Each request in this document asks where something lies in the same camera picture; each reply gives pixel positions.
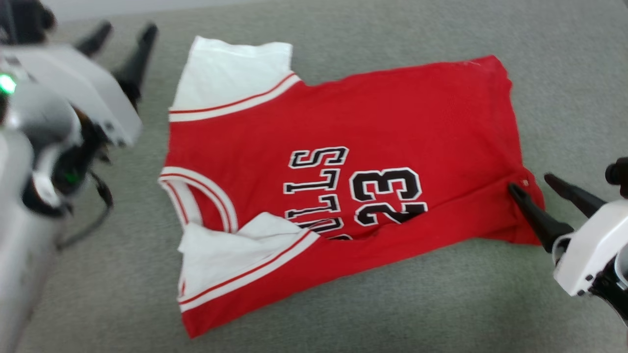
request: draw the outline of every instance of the robotic arm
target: robotic arm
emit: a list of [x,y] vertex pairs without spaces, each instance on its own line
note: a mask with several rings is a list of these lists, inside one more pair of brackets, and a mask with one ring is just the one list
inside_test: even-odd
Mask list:
[[[111,25],[71,45],[46,42],[54,16],[39,1],[0,0],[0,352],[16,349],[95,160],[133,146],[157,35],[149,25],[115,73],[90,57]],[[99,193],[111,195],[97,179]]]
[[[628,158],[606,171],[611,185],[628,198]],[[519,186],[509,191],[556,265],[554,279],[571,296],[606,301],[628,327],[628,200],[606,202],[553,174],[545,181],[589,220],[577,231],[537,207]]]

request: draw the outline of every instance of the white fabric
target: white fabric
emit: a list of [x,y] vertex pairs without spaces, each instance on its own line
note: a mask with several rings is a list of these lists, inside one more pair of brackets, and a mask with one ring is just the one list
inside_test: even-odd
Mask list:
[[181,122],[181,121],[194,121],[194,120],[202,120],[208,119],[211,117],[223,116],[226,114],[231,114],[237,111],[243,111],[248,108],[252,108],[259,104],[268,102],[279,97],[283,92],[286,92],[290,87],[292,87],[295,83],[300,82],[301,79],[292,75],[287,77],[285,80],[281,81],[279,85],[274,87],[272,90],[265,92],[263,94],[254,95],[250,97],[250,99],[246,99],[237,104],[229,104],[217,109],[211,110],[201,110],[201,111],[191,111],[186,113],[176,113],[170,114],[168,119],[170,122]]
[[197,36],[171,110],[231,104],[268,92],[292,73],[292,45],[231,45]]
[[259,214],[237,234],[189,223],[179,246],[183,254],[180,284],[185,284],[185,288],[180,288],[181,310],[246,286],[287,263],[318,239],[318,234],[267,212]]

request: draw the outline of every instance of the red jersey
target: red jersey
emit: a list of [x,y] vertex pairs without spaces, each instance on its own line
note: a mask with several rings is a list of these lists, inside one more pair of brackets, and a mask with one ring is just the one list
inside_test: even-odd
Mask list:
[[290,54],[197,38],[182,75],[160,182],[185,228],[192,337],[472,237],[537,244],[507,192],[543,204],[496,57],[309,86]]

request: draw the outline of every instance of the cable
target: cable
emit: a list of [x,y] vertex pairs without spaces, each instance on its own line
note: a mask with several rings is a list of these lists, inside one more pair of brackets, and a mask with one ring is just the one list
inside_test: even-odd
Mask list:
[[79,243],[80,241],[83,241],[89,236],[91,236],[93,232],[105,222],[105,220],[107,219],[107,217],[113,210],[114,198],[113,198],[113,195],[111,195],[111,190],[109,190],[109,187],[107,186],[107,184],[105,184],[105,182],[103,182],[102,179],[100,179],[100,177],[98,177],[98,175],[96,175],[93,171],[90,171],[89,174],[92,177],[92,179],[94,179],[94,181],[96,182],[96,190],[98,191],[98,195],[100,195],[100,198],[105,202],[105,205],[107,206],[107,208],[100,214],[98,219],[96,219],[92,224],[90,224],[84,230],[74,234],[73,236],[69,237],[66,241],[57,245],[58,251],[64,251],[68,249],[69,247],[72,247],[76,245],[77,243]]

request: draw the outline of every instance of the gray fabric surface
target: gray fabric surface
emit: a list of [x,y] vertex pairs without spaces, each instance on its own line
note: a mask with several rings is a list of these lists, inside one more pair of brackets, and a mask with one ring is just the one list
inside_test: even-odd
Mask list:
[[[628,155],[628,9],[621,0],[285,0],[114,18],[112,67],[144,20],[161,37],[133,149],[97,170],[116,211],[62,254],[21,352],[625,352],[626,330],[596,298],[570,298],[540,248],[473,240],[319,286],[189,340],[176,305],[181,229],[156,178],[166,110],[195,35],[295,45],[309,84],[497,55],[514,82],[524,160],[612,200],[604,169]],[[71,40],[94,24],[66,24]],[[446,131],[435,131],[446,134]],[[543,184],[549,211],[583,217]],[[100,211],[81,200],[73,229]]]

